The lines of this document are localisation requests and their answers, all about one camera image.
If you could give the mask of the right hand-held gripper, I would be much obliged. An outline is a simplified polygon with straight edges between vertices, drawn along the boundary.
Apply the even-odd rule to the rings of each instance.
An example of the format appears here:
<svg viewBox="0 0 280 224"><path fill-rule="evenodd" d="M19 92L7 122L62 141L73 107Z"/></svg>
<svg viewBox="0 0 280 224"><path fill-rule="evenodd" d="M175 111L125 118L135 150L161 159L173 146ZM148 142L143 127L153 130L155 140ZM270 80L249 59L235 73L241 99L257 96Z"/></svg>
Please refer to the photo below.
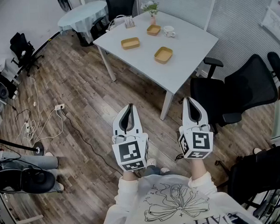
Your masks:
<svg viewBox="0 0 280 224"><path fill-rule="evenodd" d="M185 159L204 159L213 151L214 138L207 112L191 97L184 97L182 111L182 126L179 127L182 154Z"/></svg>

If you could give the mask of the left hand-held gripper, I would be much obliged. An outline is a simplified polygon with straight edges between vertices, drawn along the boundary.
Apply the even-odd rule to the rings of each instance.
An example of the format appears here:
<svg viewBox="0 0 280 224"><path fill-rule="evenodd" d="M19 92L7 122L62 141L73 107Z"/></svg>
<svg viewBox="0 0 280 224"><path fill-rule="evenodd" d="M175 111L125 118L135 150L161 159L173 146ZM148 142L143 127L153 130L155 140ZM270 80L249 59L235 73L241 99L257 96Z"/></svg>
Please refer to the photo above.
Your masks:
<svg viewBox="0 0 280 224"><path fill-rule="evenodd" d="M128 104L113 120L112 149L118 166L124 172L147 167L148 135L142 133L142 124L134 104Z"/></svg>

